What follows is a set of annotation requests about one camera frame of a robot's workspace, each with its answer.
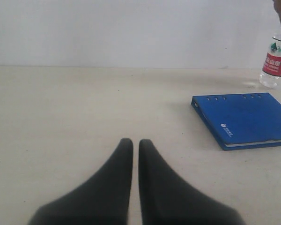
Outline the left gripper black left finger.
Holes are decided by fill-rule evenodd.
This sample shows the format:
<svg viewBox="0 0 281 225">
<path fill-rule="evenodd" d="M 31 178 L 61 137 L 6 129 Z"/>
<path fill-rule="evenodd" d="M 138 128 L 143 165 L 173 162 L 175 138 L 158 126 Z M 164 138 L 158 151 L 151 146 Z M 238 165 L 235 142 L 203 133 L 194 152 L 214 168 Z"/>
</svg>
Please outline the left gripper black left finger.
<svg viewBox="0 0 281 225">
<path fill-rule="evenodd" d="M 120 140 L 86 182 L 40 207 L 30 225 L 126 225 L 132 184 L 133 142 Z"/>
</svg>

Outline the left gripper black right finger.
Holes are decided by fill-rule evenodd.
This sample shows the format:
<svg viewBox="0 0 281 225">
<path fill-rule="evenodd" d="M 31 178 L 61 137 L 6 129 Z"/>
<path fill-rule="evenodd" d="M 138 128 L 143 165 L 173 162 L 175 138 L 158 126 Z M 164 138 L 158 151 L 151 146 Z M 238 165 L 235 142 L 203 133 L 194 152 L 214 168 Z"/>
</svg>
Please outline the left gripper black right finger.
<svg viewBox="0 0 281 225">
<path fill-rule="evenodd" d="M 138 177 L 144 225 L 245 224 L 235 209 L 182 179 L 149 139 L 139 143 Z"/>
</svg>

